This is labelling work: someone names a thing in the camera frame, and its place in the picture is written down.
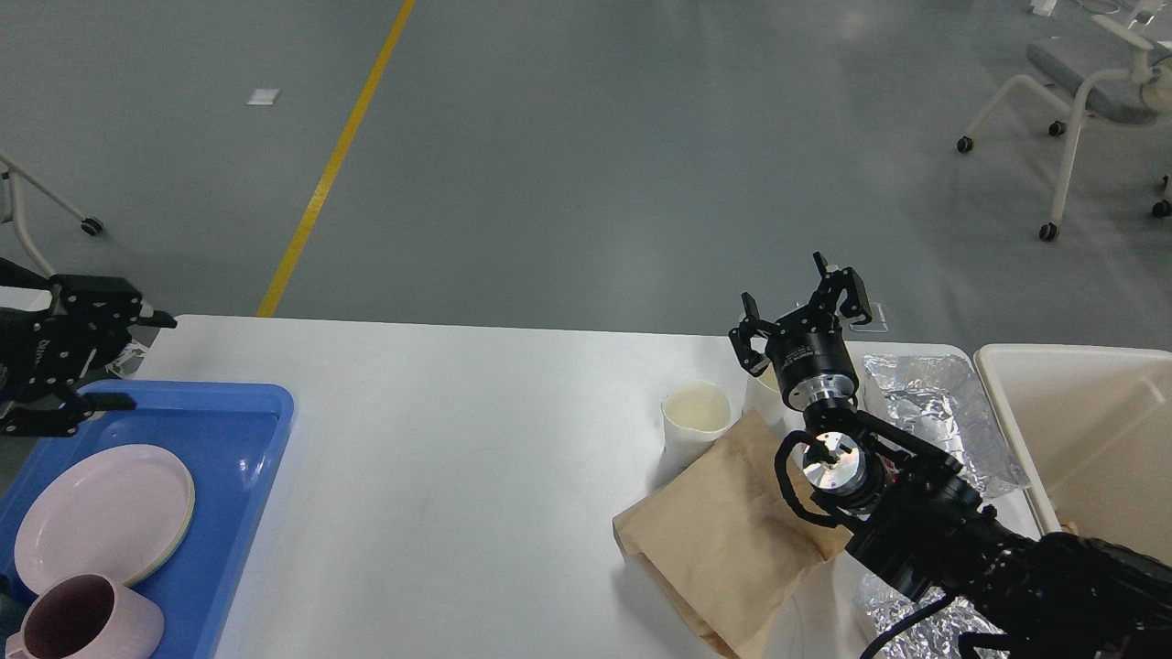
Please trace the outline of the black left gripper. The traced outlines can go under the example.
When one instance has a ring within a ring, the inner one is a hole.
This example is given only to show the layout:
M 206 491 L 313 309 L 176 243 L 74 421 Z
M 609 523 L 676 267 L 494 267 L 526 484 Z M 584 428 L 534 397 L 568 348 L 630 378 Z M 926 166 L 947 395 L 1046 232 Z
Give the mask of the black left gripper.
M 152 308 L 117 276 L 50 276 L 49 310 L 1 310 L 1 399 L 13 402 L 1 420 L 4 437 L 71 439 L 100 413 L 134 410 L 127 393 L 64 389 L 55 407 L 30 405 L 64 385 L 59 359 L 81 372 L 102 368 L 131 341 L 134 326 L 175 330 L 176 318 Z

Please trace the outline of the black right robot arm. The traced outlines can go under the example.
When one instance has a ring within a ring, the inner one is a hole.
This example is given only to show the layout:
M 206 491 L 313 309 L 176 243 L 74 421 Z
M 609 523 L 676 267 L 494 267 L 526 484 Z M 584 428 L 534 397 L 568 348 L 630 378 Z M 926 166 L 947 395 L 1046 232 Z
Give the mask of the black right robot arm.
M 813 259 L 819 283 L 808 304 L 770 320 L 743 293 L 743 317 L 729 338 L 752 378 L 774 368 L 781 401 L 803 417 L 774 457 L 791 512 L 846 529 L 847 553 L 909 600 L 941 589 L 863 655 L 874 658 L 897 636 L 966 600 L 995 632 L 960 634 L 962 658 L 982 650 L 1010 658 L 1167 658 L 1167 564 L 1081 535 L 1013 534 L 961 477 L 958 458 L 858 407 L 861 381 L 841 322 L 874 318 L 865 283 L 853 269 L 829 267 L 819 252 Z

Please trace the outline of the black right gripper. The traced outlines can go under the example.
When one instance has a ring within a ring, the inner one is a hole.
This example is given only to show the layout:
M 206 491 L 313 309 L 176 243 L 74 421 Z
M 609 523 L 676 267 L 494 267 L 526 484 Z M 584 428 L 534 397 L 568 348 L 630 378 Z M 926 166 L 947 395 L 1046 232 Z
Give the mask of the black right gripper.
M 781 396 L 792 410 L 832 399 L 856 401 L 859 380 L 841 330 L 874 321 L 861 276 L 853 267 L 831 267 L 820 252 L 812 258 L 819 281 L 803 318 L 769 321 L 756 299 L 741 293 L 743 315 L 728 333 L 738 366 L 750 376 L 759 378 L 774 364 Z M 769 342 L 769 355 L 754 348 L 754 339 Z

